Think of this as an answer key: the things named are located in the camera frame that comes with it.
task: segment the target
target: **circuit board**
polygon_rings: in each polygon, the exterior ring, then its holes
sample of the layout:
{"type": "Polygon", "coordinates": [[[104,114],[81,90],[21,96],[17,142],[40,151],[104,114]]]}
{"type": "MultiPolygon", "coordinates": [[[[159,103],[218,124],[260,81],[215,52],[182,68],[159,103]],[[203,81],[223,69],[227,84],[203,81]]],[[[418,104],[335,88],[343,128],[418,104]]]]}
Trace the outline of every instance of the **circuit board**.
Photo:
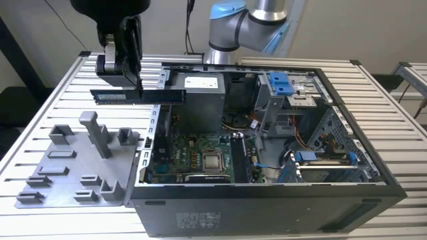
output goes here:
{"type": "MultiPolygon", "coordinates": [[[[154,182],[164,184],[183,183],[186,175],[220,174],[228,175],[235,182],[235,169],[230,136],[219,135],[183,135],[175,136],[170,152],[170,164],[156,164],[154,168],[154,182]],[[216,168],[206,168],[203,159],[215,157],[216,168]]],[[[255,139],[246,137],[247,155],[258,157],[255,139]]]]}

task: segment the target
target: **metal chassis frame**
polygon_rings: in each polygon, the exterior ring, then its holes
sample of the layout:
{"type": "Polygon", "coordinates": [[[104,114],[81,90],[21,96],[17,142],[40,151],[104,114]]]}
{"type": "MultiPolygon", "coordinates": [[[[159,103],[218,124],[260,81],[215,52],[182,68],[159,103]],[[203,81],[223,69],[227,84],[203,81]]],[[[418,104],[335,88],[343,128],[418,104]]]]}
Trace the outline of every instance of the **metal chassis frame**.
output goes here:
{"type": "MultiPolygon", "coordinates": [[[[163,66],[190,66],[191,68],[198,68],[202,66],[203,70],[208,70],[208,67],[212,67],[210,64],[191,64],[191,63],[164,63],[163,66]]],[[[235,65],[215,65],[215,67],[220,68],[218,72],[226,72],[227,68],[235,68],[235,65]]],[[[133,205],[136,212],[140,216],[147,216],[151,205],[155,205],[155,208],[160,211],[163,205],[174,204],[176,201],[188,200],[188,203],[195,203],[194,201],[207,201],[214,199],[223,199],[223,201],[232,201],[238,199],[288,199],[288,198],[312,198],[314,203],[316,202],[316,198],[330,198],[331,200],[342,199],[343,203],[347,198],[358,199],[362,205],[367,204],[372,207],[370,209],[363,208],[358,210],[358,212],[347,212],[344,215],[340,215],[343,225],[340,223],[324,223],[324,227],[310,232],[299,232],[292,229],[294,233],[338,233],[338,232],[350,232],[355,228],[358,228],[364,222],[367,222],[371,218],[374,218],[380,212],[392,207],[400,200],[407,197],[407,194],[400,187],[394,175],[391,174],[380,155],[376,153],[368,138],[362,131],[356,119],[351,114],[350,110],[344,105],[344,101],[335,90],[324,72],[319,68],[304,68],[304,67],[268,67],[268,66],[239,66],[239,69],[244,69],[243,73],[251,73],[251,68],[263,68],[264,70],[302,70],[302,71],[314,71],[328,91],[330,97],[334,100],[335,107],[338,107],[339,112],[344,116],[351,128],[352,135],[359,139],[371,159],[374,160],[376,167],[382,173],[384,178],[384,182],[387,185],[376,185],[376,184],[300,184],[300,183],[276,183],[276,184],[144,184],[139,183],[140,177],[135,179],[135,186],[132,189],[132,193],[129,196],[129,202],[133,205]]],[[[175,213],[170,213],[168,218],[174,218],[175,213]]],[[[148,235],[151,237],[162,236],[148,222],[146,222],[146,228],[150,231],[148,235]]]]}

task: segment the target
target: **gray plastic holder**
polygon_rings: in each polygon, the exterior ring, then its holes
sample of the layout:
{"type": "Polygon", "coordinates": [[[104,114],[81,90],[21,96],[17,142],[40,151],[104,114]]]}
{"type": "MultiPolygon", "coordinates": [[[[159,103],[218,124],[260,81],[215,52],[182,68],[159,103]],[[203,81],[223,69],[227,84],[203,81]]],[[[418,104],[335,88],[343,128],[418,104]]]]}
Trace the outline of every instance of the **gray plastic holder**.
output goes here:
{"type": "Polygon", "coordinates": [[[16,196],[16,208],[123,205],[140,134],[129,128],[108,133],[105,126],[97,127],[99,136],[108,142],[108,158],[101,157],[88,132],[72,132],[68,125],[53,127],[52,143],[16,196]]]}

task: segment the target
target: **aluminum slotted table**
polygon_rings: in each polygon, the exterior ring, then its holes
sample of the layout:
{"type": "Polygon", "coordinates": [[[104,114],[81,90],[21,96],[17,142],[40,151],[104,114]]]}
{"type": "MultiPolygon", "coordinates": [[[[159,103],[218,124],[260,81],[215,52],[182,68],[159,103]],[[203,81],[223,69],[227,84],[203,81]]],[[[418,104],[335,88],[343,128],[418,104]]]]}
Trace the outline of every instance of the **aluminum slotted table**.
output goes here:
{"type": "MultiPolygon", "coordinates": [[[[147,239],[132,208],[77,207],[16,209],[25,186],[51,140],[55,124],[79,123],[81,111],[96,111],[109,130],[131,127],[147,134],[150,105],[96,105],[91,89],[113,89],[95,73],[96,54],[80,56],[45,104],[0,161],[0,236],[11,239],[147,239]]],[[[196,55],[144,55],[144,88],[155,88],[162,62],[200,63],[196,55]]],[[[243,57],[243,65],[322,68],[358,124],[407,192],[407,199],[348,235],[203,237],[194,239],[427,239],[427,132],[414,121],[362,65],[344,60],[243,57]]]]}

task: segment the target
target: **cable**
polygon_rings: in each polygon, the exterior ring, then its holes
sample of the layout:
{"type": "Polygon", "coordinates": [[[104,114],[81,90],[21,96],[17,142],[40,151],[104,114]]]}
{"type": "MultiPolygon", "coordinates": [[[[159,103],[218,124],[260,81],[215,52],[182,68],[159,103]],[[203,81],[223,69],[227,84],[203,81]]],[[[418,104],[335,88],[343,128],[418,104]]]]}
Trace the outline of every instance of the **cable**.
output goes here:
{"type": "Polygon", "coordinates": [[[68,30],[68,32],[71,33],[71,35],[75,37],[75,39],[79,41],[79,43],[81,44],[84,50],[88,50],[87,46],[83,44],[83,42],[80,41],[80,39],[77,38],[77,36],[75,35],[73,31],[68,28],[61,16],[59,15],[59,13],[56,12],[55,8],[52,7],[52,5],[49,4],[48,0],[43,0],[45,2],[45,4],[48,5],[48,7],[52,9],[53,13],[56,14],[61,24],[64,25],[65,29],[68,30]]]}
{"type": "Polygon", "coordinates": [[[299,145],[306,148],[308,151],[312,151],[312,149],[306,145],[303,139],[302,139],[302,136],[299,134],[299,131],[298,131],[298,126],[296,126],[296,120],[295,120],[295,115],[292,117],[292,124],[294,124],[294,133],[295,133],[295,139],[299,143],[299,145]]]}
{"type": "Polygon", "coordinates": [[[259,168],[264,168],[264,169],[274,169],[274,170],[280,170],[280,169],[282,169],[280,167],[272,167],[272,166],[268,166],[268,165],[262,164],[262,163],[259,163],[259,162],[255,162],[255,163],[254,163],[254,166],[255,166],[255,167],[259,167],[259,168]]]}
{"type": "Polygon", "coordinates": [[[230,130],[234,130],[234,131],[243,131],[243,130],[250,130],[248,128],[235,128],[232,126],[228,126],[226,123],[220,122],[220,124],[228,128],[230,130]]]}
{"type": "Polygon", "coordinates": [[[192,40],[190,38],[190,31],[188,31],[188,27],[190,27],[190,18],[192,15],[192,11],[195,9],[195,0],[187,0],[187,18],[186,18],[186,53],[188,53],[188,44],[190,44],[190,49],[191,52],[195,53],[194,50],[194,44],[192,44],[192,40]]]}
{"type": "Polygon", "coordinates": [[[423,110],[423,108],[418,108],[416,113],[414,115],[414,119],[418,118],[418,116],[420,115],[422,110],[423,110]]]}
{"type": "Polygon", "coordinates": [[[407,84],[407,87],[406,87],[406,89],[403,90],[403,93],[402,93],[402,96],[400,96],[400,98],[399,98],[398,103],[400,103],[402,98],[403,98],[404,94],[407,93],[407,90],[408,90],[410,86],[411,86],[411,84],[407,84]]]}

